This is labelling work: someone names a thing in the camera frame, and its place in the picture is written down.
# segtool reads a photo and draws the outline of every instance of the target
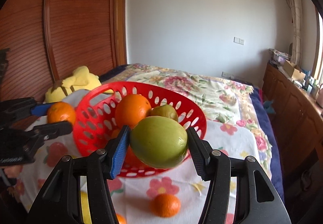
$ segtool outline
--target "yellow plush toy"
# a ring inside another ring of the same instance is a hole
[[[73,91],[79,89],[92,90],[101,86],[99,77],[90,73],[86,66],[73,71],[73,75],[56,83],[45,94],[46,103],[62,101]]]

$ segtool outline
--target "red basket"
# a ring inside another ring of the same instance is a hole
[[[114,94],[98,103],[90,103],[95,97],[112,89]],[[146,97],[151,107],[169,104],[175,107],[179,116],[179,123],[187,129],[194,126],[201,139],[206,133],[206,118],[203,111],[190,99],[158,86],[138,82],[113,82],[102,85],[86,94],[76,108],[77,120],[73,128],[73,137],[82,156],[88,156],[98,148],[104,148],[110,140],[110,135],[117,128],[114,118],[115,108],[122,96],[127,94],[141,94]],[[167,169],[150,167],[135,168],[123,164],[119,176],[146,177]]]

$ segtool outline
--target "blue bed sheet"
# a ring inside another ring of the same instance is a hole
[[[272,159],[270,163],[270,170],[272,173],[271,182],[277,190],[280,198],[284,202],[284,190],[283,190],[283,177],[282,171],[280,168],[279,152],[274,136],[273,129],[270,124],[269,117],[266,111],[263,108],[263,105],[260,100],[259,90],[254,88],[254,92],[250,94],[252,104],[255,108],[259,125],[263,132],[267,135],[269,143],[272,145]]]

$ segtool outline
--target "floral blanket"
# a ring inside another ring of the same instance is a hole
[[[143,64],[127,66],[126,70],[107,83],[120,80],[157,85],[178,92],[199,105],[206,119],[250,130],[256,139],[260,163],[271,178],[271,145],[259,126],[249,96],[253,91],[252,86],[223,78],[193,75]]]

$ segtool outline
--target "silver bolt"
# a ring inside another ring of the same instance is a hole
[[[215,150],[212,151],[212,155],[213,156],[220,156],[221,155],[221,151],[215,149]]]
[[[70,158],[70,155],[65,155],[64,157],[62,157],[62,161],[67,162],[70,160]]]
[[[99,155],[102,155],[105,153],[105,149],[104,148],[99,148],[97,151],[96,151],[97,154]]]
[[[256,159],[253,156],[247,156],[247,160],[249,162],[255,162],[256,161]]]

